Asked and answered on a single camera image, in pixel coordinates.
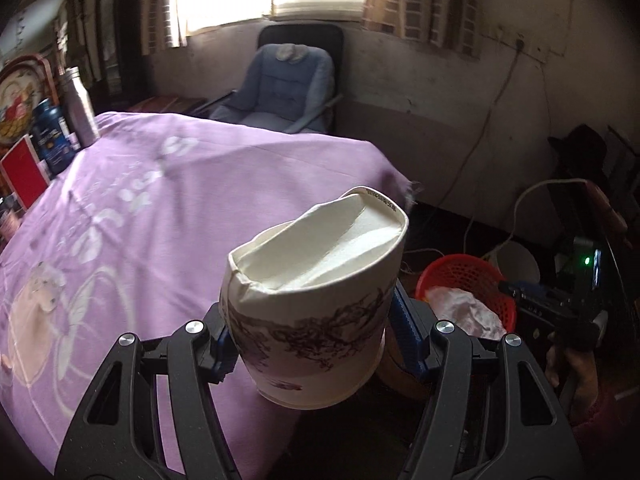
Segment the person's hand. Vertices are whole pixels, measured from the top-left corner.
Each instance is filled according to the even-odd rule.
[[[569,412],[574,424],[584,422],[589,410],[598,400],[598,371],[593,352],[578,352],[572,348],[553,345],[546,353],[545,377],[554,388],[560,383],[559,373],[570,366],[578,375],[578,385]]]

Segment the white paper cup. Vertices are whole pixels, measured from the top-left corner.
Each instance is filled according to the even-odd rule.
[[[400,207],[357,187],[229,253],[220,312],[264,397],[314,410],[370,378],[407,227]]]

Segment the stainless steel bottle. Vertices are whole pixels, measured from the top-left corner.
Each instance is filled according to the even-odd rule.
[[[66,106],[76,130],[76,137],[80,146],[88,148],[100,138],[100,132],[95,124],[94,108],[80,79],[78,67],[67,68],[62,81],[65,85]]]

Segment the basket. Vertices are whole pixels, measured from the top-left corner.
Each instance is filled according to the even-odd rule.
[[[498,291],[498,282],[501,280],[504,280],[504,276],[486,261],[468,254],[450,254],[424,269],[415,288],[415,297],[423,301],[427,290],[433,286],[461,288],[471,292],[495,312],[507,332],[514,332],[516,304]]]

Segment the white plastic bag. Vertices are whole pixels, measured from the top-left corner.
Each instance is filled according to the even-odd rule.
[[[427,290],[426,300],[438,319],[448,319],[470,336],[498,341],[507,333],[498,315],[471,292],[434,286]]]

